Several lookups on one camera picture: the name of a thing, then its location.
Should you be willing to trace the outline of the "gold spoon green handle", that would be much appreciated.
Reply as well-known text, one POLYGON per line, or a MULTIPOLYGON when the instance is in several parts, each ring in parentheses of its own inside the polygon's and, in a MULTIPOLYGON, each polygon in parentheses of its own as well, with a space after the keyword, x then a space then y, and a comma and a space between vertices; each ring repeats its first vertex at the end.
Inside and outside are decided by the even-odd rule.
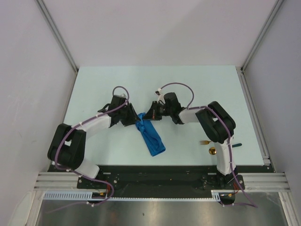
MULTIPOLYGON (((235 147, 240 147, 242 145, 243 145, 242 143, 237 143, 237 144, 232 145, 232 147, 235 148, 235 147)), ((209 148, 209 153, 211 155, 216 155, 216 148, 215 147, 210 147, 209 148)))

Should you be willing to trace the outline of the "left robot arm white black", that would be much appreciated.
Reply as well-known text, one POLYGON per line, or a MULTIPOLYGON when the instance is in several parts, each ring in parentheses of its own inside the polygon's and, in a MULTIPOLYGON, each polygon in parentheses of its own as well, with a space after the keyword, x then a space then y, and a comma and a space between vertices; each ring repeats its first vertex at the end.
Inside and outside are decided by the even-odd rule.
POLYGON ((59 124, 50 148, 48 159, 60 170, 72 170, 87 177, 93 188, 103 185, 104 177, 99 174, 99 166, 85 159, 86 141, 103 129, 109 129, 121 122, 123 126, 140 121, 126 97, 114 95, 95 116, 75 126, 59 124))

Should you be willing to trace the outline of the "gold fork green handle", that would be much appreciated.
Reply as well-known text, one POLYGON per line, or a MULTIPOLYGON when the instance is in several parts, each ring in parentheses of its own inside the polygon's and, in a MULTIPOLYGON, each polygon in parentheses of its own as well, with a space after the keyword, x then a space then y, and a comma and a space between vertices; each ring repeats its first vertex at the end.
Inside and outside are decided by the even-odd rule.
POLYGON ((208 145, 208 144, 210 144, 212 141, 209 141, 209 140, 201 140, 200 141, 200 144, 201 145, 208 145))

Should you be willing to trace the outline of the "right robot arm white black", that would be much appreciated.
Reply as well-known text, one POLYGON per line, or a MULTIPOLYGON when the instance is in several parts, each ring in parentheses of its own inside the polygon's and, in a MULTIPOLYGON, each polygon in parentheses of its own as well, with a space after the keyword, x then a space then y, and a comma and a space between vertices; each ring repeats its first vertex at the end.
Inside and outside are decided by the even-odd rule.
POLYGON ((236 165, 233 159, 231 141, 236 123, 224 108, 216 101, 207 106, 184 108, 174 92, 160 94, 153 101, 144 120, 159 121, 163 116, 171 117, 174 124, 200 123, 205 134, 214 143, 217 151, 217 184, 228 189, 234 183, 236 165))

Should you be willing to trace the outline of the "blue cloth napkin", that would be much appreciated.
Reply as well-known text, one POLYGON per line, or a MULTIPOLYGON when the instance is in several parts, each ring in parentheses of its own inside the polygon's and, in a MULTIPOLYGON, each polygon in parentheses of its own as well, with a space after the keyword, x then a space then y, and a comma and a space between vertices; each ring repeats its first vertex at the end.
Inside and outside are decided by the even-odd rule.
POLYGON ((138 114, 140 120, 135 123, 135 126, 141 133, 151 156, 154 157, 163 153, 166 148, 151 121, 143 119, 145 115, 146 113, 138 114))

